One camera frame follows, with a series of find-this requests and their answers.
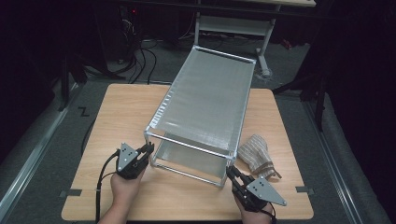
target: human hand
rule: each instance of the human hand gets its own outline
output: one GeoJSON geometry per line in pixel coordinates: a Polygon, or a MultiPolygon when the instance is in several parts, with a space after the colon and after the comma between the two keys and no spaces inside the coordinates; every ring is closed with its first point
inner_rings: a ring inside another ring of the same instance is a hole
{"type": "Polygon", "coordinates": [[[124,179],[114,174],[111,176],[111,190],[113,192],[113,205],[131,207],[133,200],[139,191],[140,181],[146,169],[140,173],[137,179],[124,179]]]}
{"type": "Polygon", "coordinates": [[[113,204],[100,219],[100,224],[124,224],[128,217],[134,198],[139,191],[140,181],[146,169],[137,179],[126,180],[117,174],[111,176],[111,191],[113,192],[113,204]]]}
{"type": "MultiPolygon", "coordinates": [[[[271,217],[269,217],[268,215],[258,212],[249,212],[247,210],[245,210],[244,205],[241,204],[241,202],[239,202],[239,200],[233,196],[233,198],[235,199],[236,205],[238,205],[239,210],[241,211],[241,218],[242,218],[242,222],[244,224],[270,224],[271,223],[271,217]]],[[[273,208],[271,206],[271,204],[267,204],[265,205],[265,207],[263,208],[264,211],[272,214],[273,212],[273,208]]]]}

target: metal bracket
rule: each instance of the metal bracket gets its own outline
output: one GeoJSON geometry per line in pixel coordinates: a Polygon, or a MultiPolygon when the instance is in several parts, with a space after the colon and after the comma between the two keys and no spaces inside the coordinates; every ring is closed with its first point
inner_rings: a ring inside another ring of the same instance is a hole
{"type": "Polygon", "coordinates": [[[261,200],[265,200],[270,203],[277,203],[282,206],[287,205],[286,201],[262,175],[248,184],[247,190],[261,200]]]}
{"type": "Polygon", "coordinates": [[[117,167],[118,171],[123,170],[131,161],[133,161],[138,156],[136,150],[131,148],[125,143],[121,144],[119,165],[117,167]]]}

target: acrylic box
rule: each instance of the acrylic box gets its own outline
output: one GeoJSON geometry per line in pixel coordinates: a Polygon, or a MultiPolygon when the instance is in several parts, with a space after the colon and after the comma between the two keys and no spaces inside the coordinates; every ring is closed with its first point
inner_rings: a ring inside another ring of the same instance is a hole
{"type": "Polygon", "coordinates": [[[144,135],[154,167],[224,186],[233,165],[256,60],[194,46],[144,135]]]}

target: black cable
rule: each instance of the black cable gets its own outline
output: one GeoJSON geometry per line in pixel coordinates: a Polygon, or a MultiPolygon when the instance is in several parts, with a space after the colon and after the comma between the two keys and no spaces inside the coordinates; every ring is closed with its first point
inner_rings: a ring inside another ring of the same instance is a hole
{"type": "Polygon", "coordinates": [[[130,82],[130,84],[134,84],[134,83],[137,81],[137,79],[140,77],[140,75],[142,75],[143,70],[144,70],[145,67],[146,67],[146,57],[145,57],[145,53],[143,52],[143,50],[142,50],[141,48],[140,48],[140,52],[142,53],[142,56],[143,56],[143,66],[142,66],[140,72],[139,72],[139,73],[137,74],[137,76],[134,78],[134,80],[133,80],[132,82],[130,82]]]}
{"type": "Polygon", "coordinates": [[[94,120],[92,121],[92,123],[90,124],[90,127],[88,128],[87,132],[85,132],[85,134],[84,134],[84,138],[82,139],[82,143],[81,143],[81,156],[82,156],[82,154],[84,153],[84,146],[85,146],[85,141],[87,140],[87,137],[88,137],[88,133],[89,133],[90,130],[92,129],[93,124],[95,123],[95,121],[96,121],[96,119],[94,119],[94,120]]]}
{"type": "MultiPolygon", "coordinates": [[[[147,81],[138,79],[135,83],[147,83],[147,81]]],[[[159,84],[159,85],[167,85],[167,86],[172,85],[171,81],[151,80],[150,83],[159,84]]]]}
{"type": "Polygon", "coordinates": [[[191,17],[191,22],[190,22],[189,28],[187,29],[186,33],[185,33],[183,36],[181,36],[181,37],[178,38],[179,40],[185,38],[186,35],[190,32],[190,29],[191,29],[191,27],[192,27],[192,24],[193,24],[193,22],[194,22],[194,19],[195,19],[195,12],[192,13],[192,17],[191,17]]]}
{"type": "Polygon", "coordinates": [[[137,72],[137,65],[139,64],[139,66],[140,66],[140,69],[142,69],[142,64],[136,59],[136,66],[134,67],[134,72],[131,74],[131,76],[129,77],[129,80],[128,80],[128,84],[131,84],[131,82],[132,82],[132,77],[134,76],[134,74],[136,74],[136,72],[137,72]]]}
{"type": "Polygon", "coordinates": [[[103,173],[105,172],[105,169],[108,165],[108,163],[113,160],[115,157],[120,155],[120,150],[117,149],[117,151],[111,155],[107,161],[105,162],[105,164],[103,165],[102,171],[100,172],[99,175],[99,179],[98,179],[98,183],[96,186],[96,216],[95,216],[95,223],[99,222],[100,219],[100,196],[101,196],[101,189],[102,189],[102,180],[103,180],[103,173]]]}
{"type": "Polygon", "coordinates": [[[215,42],[217,42],[217,41],[219,41],[219,44],[217,45],[217,46],[215,46],[215,47],[212,47],[211,49],[218,49],[219,47],[221,47],[221,45],[223,44],[223,38],[221,37],[221,35],[217,35],[217,34],[208,34],[208,35],[202,35],[203,37],[206,37],[206,38],[204,38],[207,42],[212,42],[212,43],[215,43],[215,42]]]}
{"type": "Polygon", "coordinates": [[[152,75],[152,72],[154,71],[155,66],[157,65],[157,56],[155,56],[154,52],[152,52],[152,51],[149,50],[149,49],[143,49],[143,50],[149,52],[149,53],[152,54],[152,56],[154,57],[154,65],[152,65],[151,71],[150,71],[149,74],[148,74],[148,85],[149,85],[149,79],[150,79],[150,77],[151,77],[151,75],[152,75]]]}
{"type": "MultiPolygon", "coordinates": [[[[125,67],[121,68],[120,70],[114,71],[114,72],[112,72],[112,71],[109,71],[109,72],[112,73],[113,75],[118,75],[120,73],[123,73],[123,72],[126,72],[126,71],[130,70],[135,65],[136,65],[136,60],[135,60],[135,57],[132,56],[131,60],[128,62],[128,64],[125,67]]],[[[89,74],[95,75],[95,76],[103,76],[104,75],[104,74],[99,73],[99,72],[94,72],[94,71],[92,71],[91,69],[89,69],[87,67],[84,67],[84,71],[86,71],[89,74]]]]}
{"type": "Polygon", "coordinates": [[[143,42],[149,42],[149,41],[152,41],[152,40],[155,41],[153,46],[145,47],[145,48],[142,48],[142,49],[154,49],[155,47],[157,47],[157,45],[158,45],[158,40],[157,39],[143,40],[142,43],[143,42]]]}
{"type": "Polygon", "coordinates": [[[232,45],[232,46],[246,46],[246,45],[255,44],[259,41],[259,39],[251,40],[251,39],[246,38],[245,40],[240,39],[242,43],[232,43],[235,40],[238,40],[238,39],[236,37],[226,37],[223,40],[223,44],[232,45]]]}
{"type": "Polygon", "coordinates": [[[177,41],[177,45],[181,47],[192,46],[194,44],[193,36],[189,36],[188,38],[183,38],[177,41]]]}
{"type": "Polygon", "coordinates": [[[271,224],[276,224],[277,219],[276,219],[276,211],[274,206],[272,205],[272,203],[269,203],[271,205],[271,207],[273,208],[274,214],[272,215],[271,213],[264,211],[264,210],[260,210],[260,212],[264,213],[265,215],[269,216],[271,218],[271,224]]]}
{"type": "Polygon", "coordinates": [[[104,180],[107,176],[109,176],[109,175],[114,175],[116,172],[111,172],[111,173],[108,173],[107,175],[104,175],[103,177],[102,177],[102,180],[104,180]]]}

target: wooden table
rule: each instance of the wooden table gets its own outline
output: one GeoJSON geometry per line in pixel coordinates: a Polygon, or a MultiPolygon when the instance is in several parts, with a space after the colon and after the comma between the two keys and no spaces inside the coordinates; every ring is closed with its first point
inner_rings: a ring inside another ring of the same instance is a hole
{"type": "MultiPolygon", "coordinates": [[[[68,196],[62,211],[65,220],[94,220],[95,188],[107,158],[122,142],[133,148],[145,144],[143,131],[163,99],[168,86],[112,84],[108,87],[91,137],[85,148],[71,189],[81,189],[79,196],[68,196]]],[[[241,144],[254,133],[262,136],[282,179],[270,183],[288,202],[275,204],[280,219],[309,219],[313,216],[306,193],[295,187],[304,185],[289,138],[270,90],[250,91],[241,144]]],[[[238,160],[236,166],[249,174],[248,166],[238,160]]],[[[115,160],[105,174],[115,171],[115,160]]],[[[109,177],[102,186],[101,214],[112,202],[109,177]]],[[[223,189],[205,182],[148,167],[139,195],[128,216],[130,220],[238,220],[239,210],[231,193],[231,181],[223,189]]]]}

